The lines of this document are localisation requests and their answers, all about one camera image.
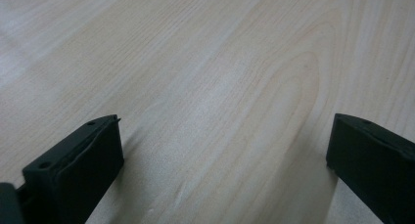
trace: wooden table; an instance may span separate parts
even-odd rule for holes
[[[325,154],[335,112],[415,141],[414,33],[415,0],[0,0],[1,181],[116,113],[88,223],[379,223]]]

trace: light wood surface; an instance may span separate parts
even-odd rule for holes
[[[414,33],[415,0],[0,0],[0,179],[117,113],[88,223],[379,223],[325,154],[335,112],[415,141]]]

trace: black plastic object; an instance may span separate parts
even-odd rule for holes
[[[0,184],[0,223],[85,223],[124,163],[118,122],[89,121],[25,167],[17,191]]]
[[[415,223],[415,144],[365,119],[336,114],[327,165],[384,223]]]

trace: screw hole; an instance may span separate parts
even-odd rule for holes
[[[52,164],[51,162],[42,162],[41,164],[39,164],[39,168],[45,169],[45,168],[50,167],[51,164]]]

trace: wood grain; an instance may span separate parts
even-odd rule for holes
[[[0,0],[1,181],[117,113],[88,223],[379,223],[325,153],[335,112],[415,141],[414,2]]]

